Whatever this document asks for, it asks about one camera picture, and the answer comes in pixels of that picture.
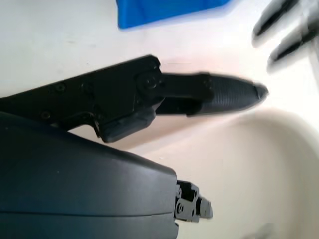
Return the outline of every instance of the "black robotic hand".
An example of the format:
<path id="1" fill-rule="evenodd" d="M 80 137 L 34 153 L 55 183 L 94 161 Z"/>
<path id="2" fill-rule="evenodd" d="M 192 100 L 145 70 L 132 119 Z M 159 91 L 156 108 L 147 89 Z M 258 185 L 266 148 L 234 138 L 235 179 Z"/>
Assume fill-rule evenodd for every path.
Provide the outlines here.
<path id="1" fill-rule="evenodd" d="M 301 0 L 273 0 L 263 12 L 260 20 L 253 30 L 254 39 L 263 37 L 276 22 L 289 13 L 292 9 L 299 7 Z M 319 10 L 317 1 L 313 1 L 311 14 L 307 22 L 301 24 L 298 29 L 288 35 L 280 45 L 271 53 L 270 64 L 280 61 L 291 53 L 297 51 L 319 35 Z"/>

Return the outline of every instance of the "blue object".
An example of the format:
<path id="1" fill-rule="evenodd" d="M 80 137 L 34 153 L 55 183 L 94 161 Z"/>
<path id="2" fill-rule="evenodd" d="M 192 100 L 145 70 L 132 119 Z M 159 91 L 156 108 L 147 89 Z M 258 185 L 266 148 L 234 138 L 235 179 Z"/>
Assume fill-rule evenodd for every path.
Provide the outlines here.
<path id="1" fill-rule="evenodd" d="M 209 8 L 230 0 L 117 0 L 118 25 L 125 29 Z"/>

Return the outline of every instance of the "screw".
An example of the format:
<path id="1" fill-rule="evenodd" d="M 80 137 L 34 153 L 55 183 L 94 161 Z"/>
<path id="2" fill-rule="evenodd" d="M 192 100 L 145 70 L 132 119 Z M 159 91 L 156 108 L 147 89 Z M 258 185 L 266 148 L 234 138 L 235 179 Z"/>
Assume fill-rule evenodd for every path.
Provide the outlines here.
<path id="1" fill-rule="evenodd" d="M 41 113 L 41 118 L 44 119 L 44 120 L 48 120 L 50 117 L 51 117 L 51 114 L 50 114 L 49 111 L 43 111 Z"/>
<path id="2" fill-rule="evenodd" d="M 57 92 L 64 92 L 65 91 L 65 84 L 59 83 L 55 86 Z"/>
<path id="3" fill-rule="evenodd" d="M 158 67 L 158 65 L 156 64 L 156 62 L 151 61 L 151 62 L 150 62 L 150 67 L 151 67 L 152 69 L 156 69 L 156 68 Z"/>
<path id="4" fill-rule="evenodd" d="M 154 89 L 157 86 L 156 80 L 154 77 L 147 78 L 144 82 L 144 85 L 148 89 Z"/>

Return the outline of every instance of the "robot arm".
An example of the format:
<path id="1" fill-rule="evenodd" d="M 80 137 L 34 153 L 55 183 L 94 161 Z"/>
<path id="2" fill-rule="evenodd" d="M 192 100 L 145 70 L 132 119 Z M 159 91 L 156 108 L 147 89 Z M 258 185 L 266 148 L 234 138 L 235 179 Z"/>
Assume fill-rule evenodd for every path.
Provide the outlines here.
<path id="1" fill-rule="evenodd" d="M 0 238 L 175 239 L 175 220 L 213 217 L 173 169 L 67 132 L 88 124 L 113 142 L 156 115 L 242 110 L 267 94 L 159 66 L 147 56 L 0 99 Z"/>

